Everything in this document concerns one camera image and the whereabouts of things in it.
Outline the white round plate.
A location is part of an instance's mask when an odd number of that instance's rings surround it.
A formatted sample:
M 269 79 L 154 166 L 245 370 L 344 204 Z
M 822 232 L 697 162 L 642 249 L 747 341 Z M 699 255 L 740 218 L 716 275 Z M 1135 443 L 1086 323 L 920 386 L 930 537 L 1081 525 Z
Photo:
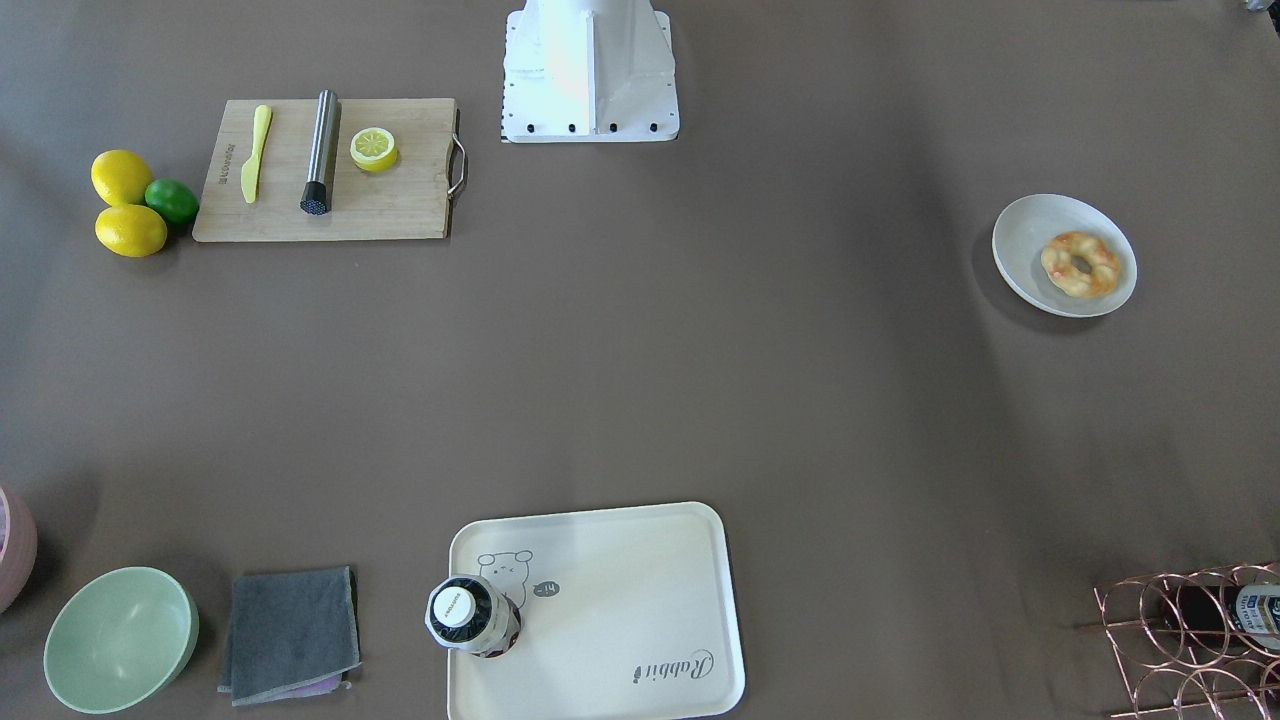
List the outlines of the white round plate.
M 1041 265 L 1042 249 L 1057 234 L 1083 231 L 1101 238 L 1117 256 L 1115 291 L 1075 299 L 1055 286 Z M 1137 287 L 1137 258 L 1126 236 L 1101 210 L 1060 193 L 1033 193 L 1006 206 L 992 232 L 995 265 L 1002 278 L 1030 305 L 1059 316 L 1093 318 L 1123 306 Z

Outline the glazed twisted donut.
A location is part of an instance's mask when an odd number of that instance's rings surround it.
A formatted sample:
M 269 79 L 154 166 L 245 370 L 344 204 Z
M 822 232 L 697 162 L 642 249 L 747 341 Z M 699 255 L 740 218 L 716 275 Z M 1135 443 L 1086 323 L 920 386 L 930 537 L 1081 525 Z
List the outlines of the glazed twisted donut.
M 1123 269 L 1120 258 L 1101 237 L 1083 231 L 1056 234 L 1039 251 L 1039 264 L 1060 291 L 1075 299 L 1112 293 Z

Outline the cream rabbit serving tray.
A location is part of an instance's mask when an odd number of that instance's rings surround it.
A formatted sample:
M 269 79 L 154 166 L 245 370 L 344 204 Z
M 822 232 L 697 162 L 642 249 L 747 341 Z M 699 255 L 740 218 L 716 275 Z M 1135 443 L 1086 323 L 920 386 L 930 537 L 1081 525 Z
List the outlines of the cream rabbit serving tray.
M 696 501 L 489 519 L 449 569 L 520 606 L 515 647 L 448 659 L 452 719 L 686 719 L 744 697 L 721 515 Z

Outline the dark tea bottle on tray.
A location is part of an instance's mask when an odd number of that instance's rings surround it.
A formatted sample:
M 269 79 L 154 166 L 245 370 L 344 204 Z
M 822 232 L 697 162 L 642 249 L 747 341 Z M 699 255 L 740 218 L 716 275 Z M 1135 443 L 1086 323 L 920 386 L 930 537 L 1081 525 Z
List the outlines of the dark tea bottle on tray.
M 447 650 L 494 659 L 515 646 L 522 618 L 515 602 L 489 580 L 456 574 L 430 593 L 424 625 Z

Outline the half lemon slice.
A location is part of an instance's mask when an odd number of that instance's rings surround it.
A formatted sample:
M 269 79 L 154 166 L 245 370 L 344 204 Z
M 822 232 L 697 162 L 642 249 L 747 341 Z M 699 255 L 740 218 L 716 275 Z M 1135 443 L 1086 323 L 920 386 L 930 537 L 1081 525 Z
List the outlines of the half lemon slice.
M 394 135 L 381 127 L 369 127 L 353 133 L 349 158 L 364 172 L 378 173 L 390 169 L 399 159 Z

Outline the steel muddler black tip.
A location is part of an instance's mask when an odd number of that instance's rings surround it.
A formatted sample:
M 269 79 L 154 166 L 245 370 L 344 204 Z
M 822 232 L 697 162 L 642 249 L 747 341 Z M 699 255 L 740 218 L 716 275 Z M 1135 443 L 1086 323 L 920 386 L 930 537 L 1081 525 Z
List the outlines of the steel muddler black tip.
M 320 217 L 332 210 L 339 126 L 340 100 L 333 90 L 325 88 L 317 96 L 307 173 L 300 200 L 300 209 L 308 215 Z

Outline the yellow plastic knife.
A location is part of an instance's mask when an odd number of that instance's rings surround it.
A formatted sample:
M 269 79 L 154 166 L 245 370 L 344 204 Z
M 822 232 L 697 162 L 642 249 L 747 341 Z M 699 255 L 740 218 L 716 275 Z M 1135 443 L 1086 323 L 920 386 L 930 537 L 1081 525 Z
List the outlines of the yellow plastic knife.
M 273 108 L 268 104 L 259 104 L 253 110 L 250 155 L 239 174 L 241 193 L 246 204 L 255 204 L 259 196 L 260 168 L 271 122 Z

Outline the grey folded cloth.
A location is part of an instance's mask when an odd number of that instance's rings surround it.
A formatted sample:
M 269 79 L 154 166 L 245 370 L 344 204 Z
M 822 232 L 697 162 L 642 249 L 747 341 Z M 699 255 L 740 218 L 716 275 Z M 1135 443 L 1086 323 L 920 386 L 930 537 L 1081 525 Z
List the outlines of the grey folded cloth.
M 218 689 L 236 707 L 335 691 L 362 662 L 348 566 L 233 580 Z

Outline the lower yellow lemon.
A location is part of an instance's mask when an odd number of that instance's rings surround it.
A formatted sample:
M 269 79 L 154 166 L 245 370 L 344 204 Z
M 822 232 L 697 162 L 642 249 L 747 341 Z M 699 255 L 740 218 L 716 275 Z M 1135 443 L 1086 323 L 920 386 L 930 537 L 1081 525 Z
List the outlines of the lower yellow lemon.
M 95 222 L 95 234 L 113 252 L 146 258 L 159 252 L 169 236 L 163 217 L 145 205 L 105 208 Z

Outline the yellow lemon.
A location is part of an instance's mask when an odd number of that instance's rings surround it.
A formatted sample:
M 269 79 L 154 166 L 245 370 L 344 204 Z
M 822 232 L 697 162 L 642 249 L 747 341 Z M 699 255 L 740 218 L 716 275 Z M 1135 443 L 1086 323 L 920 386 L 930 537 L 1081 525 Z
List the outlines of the yellow lemon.
M 105 208 L 95 222 L 95 234 L 113 252 L 146 258 L 159 252 L 169 236 L 163 217 L 145 205 Z
M 100 152 L 91 164 L 90 177 L 95 192 L 111 208 L 145 204 L 145 191 L 154 181 L 145 159 L 125 149 Z

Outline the upper yellow lemon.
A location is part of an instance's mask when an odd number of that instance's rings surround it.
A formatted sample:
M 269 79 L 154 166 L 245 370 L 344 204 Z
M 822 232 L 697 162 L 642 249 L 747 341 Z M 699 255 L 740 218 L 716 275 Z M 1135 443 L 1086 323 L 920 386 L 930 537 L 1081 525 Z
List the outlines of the upper yellow lemon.
M 100 152 L 91 164 L 90 177 L 95 192 L 111 208 L 145 204 L 145 191 L 154 181 L 145 159 L 125 149 Z

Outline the mint green bowl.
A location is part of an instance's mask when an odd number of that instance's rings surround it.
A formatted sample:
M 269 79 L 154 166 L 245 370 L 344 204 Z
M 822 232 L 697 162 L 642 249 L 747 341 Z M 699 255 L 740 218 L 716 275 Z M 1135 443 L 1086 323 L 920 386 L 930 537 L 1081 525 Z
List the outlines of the mint green bowl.
M 49 689 L 68 708 L 114 714 L 172 683 L 198 639 L 189 592 L 156 568 L 120 568 L 77 591 L 44 647 Z

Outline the pink ice bowl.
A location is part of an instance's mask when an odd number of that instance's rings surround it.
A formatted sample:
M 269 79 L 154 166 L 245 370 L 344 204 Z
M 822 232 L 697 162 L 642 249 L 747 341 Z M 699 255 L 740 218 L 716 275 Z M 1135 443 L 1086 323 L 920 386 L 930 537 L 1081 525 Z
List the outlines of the pink ice bowl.
M 12 489 L 1 488 L 1 612 L 5 612 L 29 579 L 38 548 L 38 533 L 35 518 L 22 497 Z

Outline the tea bottle in rack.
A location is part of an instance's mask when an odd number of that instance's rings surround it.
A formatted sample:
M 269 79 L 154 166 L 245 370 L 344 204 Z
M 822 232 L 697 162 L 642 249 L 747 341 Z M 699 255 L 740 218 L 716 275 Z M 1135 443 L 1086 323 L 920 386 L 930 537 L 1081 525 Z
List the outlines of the tea bottle in rack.
M 1203 647 L 1279 651 L 1276 584 L 1183 585 L 1172 591 L 1164 614 L 1174 630 L 1188 632 Z

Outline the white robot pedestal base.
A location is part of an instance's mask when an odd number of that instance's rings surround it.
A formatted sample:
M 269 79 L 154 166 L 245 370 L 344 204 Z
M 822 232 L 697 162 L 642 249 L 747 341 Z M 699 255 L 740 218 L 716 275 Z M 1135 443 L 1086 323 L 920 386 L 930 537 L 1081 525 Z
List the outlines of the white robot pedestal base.
M 507 143 L 678 137 L 671 22 L 649 1 L 527 1 L 507 15 L 503 69 Z

